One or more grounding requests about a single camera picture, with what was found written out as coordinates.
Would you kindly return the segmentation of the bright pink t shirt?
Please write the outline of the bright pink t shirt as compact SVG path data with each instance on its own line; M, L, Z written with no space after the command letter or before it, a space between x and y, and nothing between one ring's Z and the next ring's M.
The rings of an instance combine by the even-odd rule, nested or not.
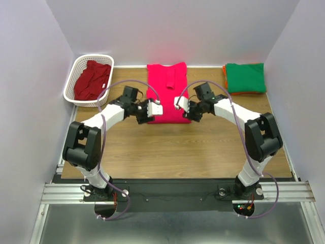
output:
M184 62L163 66L148 64L148 83L158 93L163 106L163 115L155 117L151 124L189 124L183 112L174 107L174 98L187 87L187 65Z

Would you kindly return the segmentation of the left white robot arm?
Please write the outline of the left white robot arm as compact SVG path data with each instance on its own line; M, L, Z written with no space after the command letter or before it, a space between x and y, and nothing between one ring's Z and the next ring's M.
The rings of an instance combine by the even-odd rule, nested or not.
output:
M137 100L138 93L137 88L126 86L122 95L100 109L99 113L69 125L62 158L77 168L89 182L81 187L85 197L94 196L107 201L114 195L112 178L101 167L106 132L130 116L135 116L138 124L145 124L162 114L163 108L158 100L149 98L140 102Z

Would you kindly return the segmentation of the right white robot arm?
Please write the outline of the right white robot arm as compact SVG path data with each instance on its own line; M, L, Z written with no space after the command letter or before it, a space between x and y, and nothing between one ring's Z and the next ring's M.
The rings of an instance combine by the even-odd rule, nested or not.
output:
M194 88L198 102L180 95L174 99L174 106L183 109L183 117L188 120L199 122L204 113L210 113L237 126L246 162L235 178L234 194L246 198L263 177L267 163L283 147L283 141L273 114L250 111L236 104L228 92L215 95L210 85L207 81Z

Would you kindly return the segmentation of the dark red t shirt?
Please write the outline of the dark red t shirt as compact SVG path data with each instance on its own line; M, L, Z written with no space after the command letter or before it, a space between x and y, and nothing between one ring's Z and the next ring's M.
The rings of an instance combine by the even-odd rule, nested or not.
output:
M74 86L75 100L97 100L108 84L110 72L110 65L88 60L86 69L83 70Z

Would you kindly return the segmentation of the white perforated plastic basket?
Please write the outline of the white perforated plastic basket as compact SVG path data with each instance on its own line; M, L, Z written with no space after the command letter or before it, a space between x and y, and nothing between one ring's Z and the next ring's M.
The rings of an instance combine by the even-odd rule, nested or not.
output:
M69 76L67 78L64 91L63 91L63 97L66 101L74 104L77 107L97 107L98 105L102 106L106 103L108 99L109 89L107 89L104 94L98 99L95 98L95 100L88 100L88 101L82 101L75 99L74 94L74 87L77 82L77 79L80 77L82 72L86 69L87 62L89 60L95 61L102 65L110 65L111 71L108 79L107 86L110 86L111 80L112 80L112 74L114 70L114 59L113 57L105 54L86 54L79 56L73 63L72 68L70 70Z

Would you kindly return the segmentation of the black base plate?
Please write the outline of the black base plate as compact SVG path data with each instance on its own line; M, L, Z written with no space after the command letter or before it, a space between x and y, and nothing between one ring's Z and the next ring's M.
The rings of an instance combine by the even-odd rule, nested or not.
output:
M234 179L114 180L114 187L82 185L83 200L103 217L126 212L236 211L252 214L264 198L260 184L246 190Z

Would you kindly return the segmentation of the aluminium frame rail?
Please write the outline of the aluminium frame rail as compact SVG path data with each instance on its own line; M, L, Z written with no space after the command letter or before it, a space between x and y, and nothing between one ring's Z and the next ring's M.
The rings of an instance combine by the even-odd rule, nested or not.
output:
M82 192L77 183L57 183L63 172L64 162L62 156L59 156L55 168L55 174L49 183L45 183L40 200L40 206L37 212L34 228L32 230L30 243L41 243L42 234L45 230L45 224L49 212L49 207L55 204L79 204L82 203Z

